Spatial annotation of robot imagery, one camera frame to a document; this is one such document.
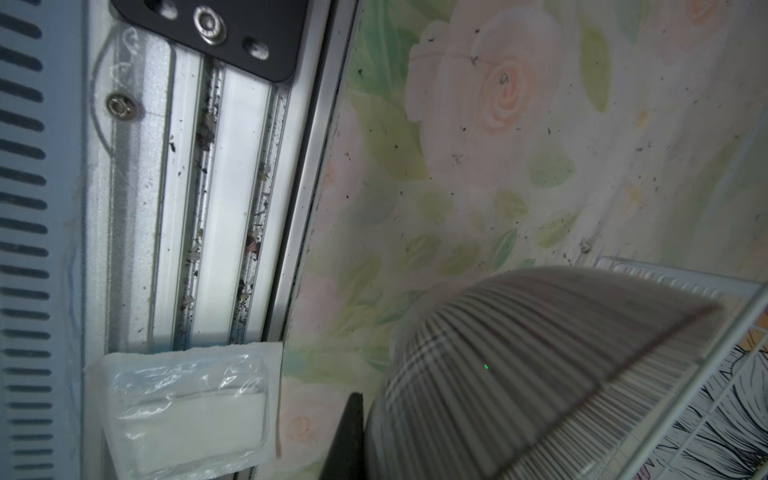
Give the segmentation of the striped ceramic bowl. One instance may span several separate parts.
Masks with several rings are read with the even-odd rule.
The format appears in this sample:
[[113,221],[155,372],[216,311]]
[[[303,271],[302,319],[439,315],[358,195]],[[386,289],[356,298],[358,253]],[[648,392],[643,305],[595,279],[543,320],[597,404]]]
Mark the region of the striped ceramic bowl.
[[595,268],[505,272],[411,323],[365,429],[371,479],[578,479],[713,342],[722,306]]

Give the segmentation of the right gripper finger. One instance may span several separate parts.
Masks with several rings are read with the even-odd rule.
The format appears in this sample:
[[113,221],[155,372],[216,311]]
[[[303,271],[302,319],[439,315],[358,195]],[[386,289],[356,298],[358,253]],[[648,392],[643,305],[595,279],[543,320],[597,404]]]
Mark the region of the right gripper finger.
[[320,479],[363,480],[365,478],[364,438],[363,395],[355,392],[348,397]]

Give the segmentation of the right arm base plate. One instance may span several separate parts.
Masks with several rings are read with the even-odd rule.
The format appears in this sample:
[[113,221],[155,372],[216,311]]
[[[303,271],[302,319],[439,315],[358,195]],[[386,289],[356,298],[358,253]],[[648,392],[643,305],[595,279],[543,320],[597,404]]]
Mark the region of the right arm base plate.
[[272,83],[294,75],[306,0],[115,0],[128,22]]

